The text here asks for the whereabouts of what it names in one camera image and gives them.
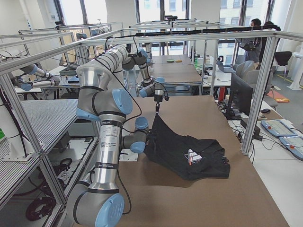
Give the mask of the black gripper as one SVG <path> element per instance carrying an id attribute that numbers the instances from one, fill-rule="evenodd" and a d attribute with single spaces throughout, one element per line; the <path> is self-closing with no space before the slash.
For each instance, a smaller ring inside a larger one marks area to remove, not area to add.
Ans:
<path id="1" fill-rule="evenodd" d="M 157 139 L 157 132 L 153 129 L 149 129 L 148 134 L 147 134 L 147 144 L 150 142 L 155 142 Z"/>
<path id="2" fill-rule="evenodd" d="M 156 113 L 156 114 L 159 114 L 160 102 L 163 101 L 163 96 L 162 96 L 162 95 L 154 95 L 154 101 L 156 102 L 155 113 Z"/>

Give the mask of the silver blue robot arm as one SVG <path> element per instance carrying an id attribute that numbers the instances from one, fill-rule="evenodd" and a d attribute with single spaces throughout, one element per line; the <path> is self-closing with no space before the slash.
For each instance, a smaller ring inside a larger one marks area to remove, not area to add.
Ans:
<path id="1" fill-rule="evenodd" d="M 67 211 L 77 224 L 87 227 L 114 227 L 119 222 L 125 206 L 123 195 L 116 184 L 120 151 L 129 148 L 142 153 L 145 148 L 148 121 L 136 119 L 135 132 L 121 141 L 126 116 L 132 112 L 133 101 L 124 88 L 108 90 L 112 72 L 104 66 L 91 63 L 79 66 L 80 80 L 77 115 L 100 122 L 99 147 L 94 164 L 93 178 L 89 175 L 74 186 Z"/>
<path id="2" fill-rule="evenodd" d="M 102 114 L 124 114 L 128 115 L 133 109 L 131 95 L 124 89 L 113 86 L 106 91 L 111 80 L 122 86 L 118 78 L 120 70 L 131 70 L 135 65 L 139 67 L 143 77 L 143 88 L 140 91 L 141 97 L 154 94 L 155 86 L 164 82 L 163 78 L 154 79 L 150 77 L 148 70 L 148 55 L 142 48 L 134 53 L 127 51 L 127 46 L 118 44 L 91 61 L 97 67 L 96 74 L 104 84 L 102 91 L 95 93 L 92 98 L 92 108 L 95 115 Z"/>

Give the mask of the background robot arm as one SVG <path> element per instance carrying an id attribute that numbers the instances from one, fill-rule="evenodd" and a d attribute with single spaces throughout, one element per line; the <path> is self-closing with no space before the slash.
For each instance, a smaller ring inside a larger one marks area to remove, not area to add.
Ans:
<path id="1" fill-rule="evenodd" d="M 20 76 L 14 76 L 11 78 L 11 82 L 14 86 L 21 88 L 24 91 L 29 91 L 36 87 L 55 87 L 59 85 L 62 80 L 60 75 L 53 75 L 48 71 L 45 71 L 36 64 L 30 64 L 23 68 L 20 68 L 24 73 Z M 25 81 L 22 79 L 24 75 L 35 75 L 35 80 Z"/>

